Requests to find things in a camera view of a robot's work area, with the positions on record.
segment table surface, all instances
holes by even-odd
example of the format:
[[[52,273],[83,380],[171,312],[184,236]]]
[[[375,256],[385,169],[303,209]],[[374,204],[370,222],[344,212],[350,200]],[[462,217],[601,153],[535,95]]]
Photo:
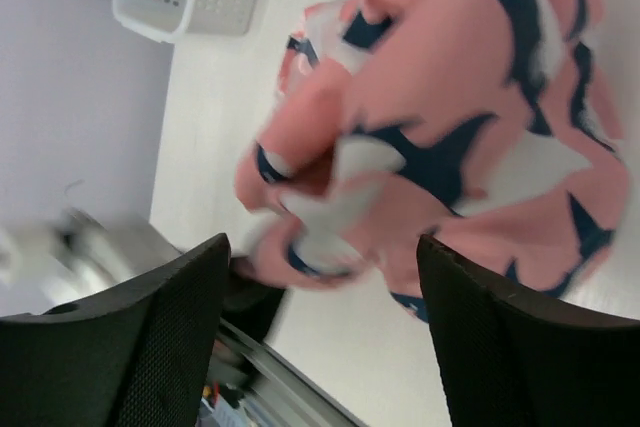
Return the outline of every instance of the table surface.
[[[258,221],[235,200],[235,165],[269,115],[286,36],[317,1],[259,0],[247,36],[188,36],[176,45],[151,215],[175,245],[227,232],[238,246]],[[640,68],[640,13],[609,1],[601,61],[613,74],[629,130],[640,130],[632,108],[640,87],[620,68],[621,59]],[[638,143],[626,150],[634,174],[640,172],[640,156],[630,155],[640,151]],[[640,318],[637,198],[607,268],[572,301]],[[271,344],[367,425],[450,425],[428,329],[395,305],[377,274],[335,292],[296,291]]]

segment folded garment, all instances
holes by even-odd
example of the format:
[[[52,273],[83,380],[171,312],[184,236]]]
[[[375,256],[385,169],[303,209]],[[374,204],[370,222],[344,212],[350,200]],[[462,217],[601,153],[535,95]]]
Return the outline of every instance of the folded garment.
[[[332,288],[371,268],[422,320],[428,233],[560,297],[629,193],[592,38],[602,0],[344,0],[305,11],[238,198],[280,219],[243,275]]]

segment cloth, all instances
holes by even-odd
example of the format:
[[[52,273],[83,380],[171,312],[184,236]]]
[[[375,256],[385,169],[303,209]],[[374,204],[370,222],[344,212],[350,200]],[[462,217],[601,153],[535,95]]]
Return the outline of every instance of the cloth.
[[[261,282],[369,269],[427,320],[419,236],[554,297],[611,250],[629,193],[592,39],[602,0],[343,0],[291,35],[236,194],[279,220]]]

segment pink fabric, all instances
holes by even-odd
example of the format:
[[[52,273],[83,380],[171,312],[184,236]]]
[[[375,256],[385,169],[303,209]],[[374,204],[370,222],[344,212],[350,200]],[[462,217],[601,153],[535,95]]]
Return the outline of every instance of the pink fabric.
[[[587,40],[602,17],[602,0],[307,9],[280,105],[237,172],[248,209],[281,215],[245,274],[321,289],[379,268],[426,320],[415,250],[429,233],[562,296],[606,257],[629,189],[622,129]],[[510,162],[518,149],[532,165]],[[529,175],[536,155],[558,167]]]

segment gray wall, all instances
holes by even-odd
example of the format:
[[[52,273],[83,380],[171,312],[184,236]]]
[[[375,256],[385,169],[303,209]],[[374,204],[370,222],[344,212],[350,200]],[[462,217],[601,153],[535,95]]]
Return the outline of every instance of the gray wall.
[[[149,214],[172,49],[110,1],[0,0],[0,222]]]

